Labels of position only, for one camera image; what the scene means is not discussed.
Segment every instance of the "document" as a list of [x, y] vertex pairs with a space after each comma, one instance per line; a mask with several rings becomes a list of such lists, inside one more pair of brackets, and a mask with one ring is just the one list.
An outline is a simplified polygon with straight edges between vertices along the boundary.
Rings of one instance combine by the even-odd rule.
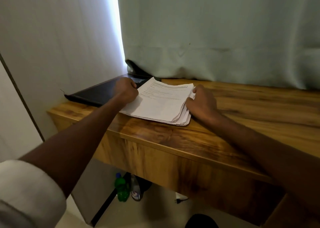
[[194, 98], [193, 84], [168, 85], [152, 77], [140, 88], [139, 95], [120, 113], [174, 125], [187, 125], [191, 114], [186, 108], [187, 97]]

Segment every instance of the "shirt sleeve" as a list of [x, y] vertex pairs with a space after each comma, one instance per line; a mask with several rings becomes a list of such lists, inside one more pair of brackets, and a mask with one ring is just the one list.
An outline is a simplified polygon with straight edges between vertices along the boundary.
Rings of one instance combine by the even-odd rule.
[[38, 228], [54, 228], [66, 210], [66, 198], [40, 168], [18, 160], [0, 163], [0, 200]]

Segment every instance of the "curtain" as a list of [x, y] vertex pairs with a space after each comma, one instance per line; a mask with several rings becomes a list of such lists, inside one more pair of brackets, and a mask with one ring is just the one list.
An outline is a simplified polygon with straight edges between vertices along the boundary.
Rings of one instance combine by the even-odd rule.
[[319, 0], [118, 0], [126, 59], [156, 77], [320, 88]]

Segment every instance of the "tiled floor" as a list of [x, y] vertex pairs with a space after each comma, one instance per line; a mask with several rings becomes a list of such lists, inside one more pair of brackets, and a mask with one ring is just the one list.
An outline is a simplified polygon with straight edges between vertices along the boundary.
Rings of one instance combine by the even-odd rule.
[[[248, 222], [230, 216], [192, 200], [174, 203], [175, 193], [153, 184], [141, 202], [129, 198], [122, 203], [115, 198], [102, 215], [96, 227], [100, 228], [183, 228], [188, 219], [197, 213], [212, 217], [219, 228], [257, 228]], [[84, 228], [65, 214], [57, 228]]]

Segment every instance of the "wooden surface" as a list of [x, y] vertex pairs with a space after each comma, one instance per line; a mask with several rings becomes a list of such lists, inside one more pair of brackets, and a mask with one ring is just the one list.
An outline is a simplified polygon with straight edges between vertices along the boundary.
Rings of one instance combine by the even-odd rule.
[[[228, 117], [263, 134], [320, 156], [318, 92], [164, 79], [178, 85], [201, 83]], [[49, 111], [59, 131], [94, 107], [67, 102]], [[196, 120], [186, 127], [118, 114], [94, 158], [163, 187], [202, 199], [255, 225], [273, 214], [284, 190], [250, 157], [211, 133]]]
[[[185, 79], [164, 83], [203, 84], [214, 93], [226, 116], [267, 136], [320, 157], [320, 94], [302, 90], [259, 87]], [[49, 111], [76, 122], [95, 108], [67, 102]], [[250, 157], [211, 133], [193, 118], [177, 127], [118, 114], [108, 133], [245, 177], [273, 183]]]

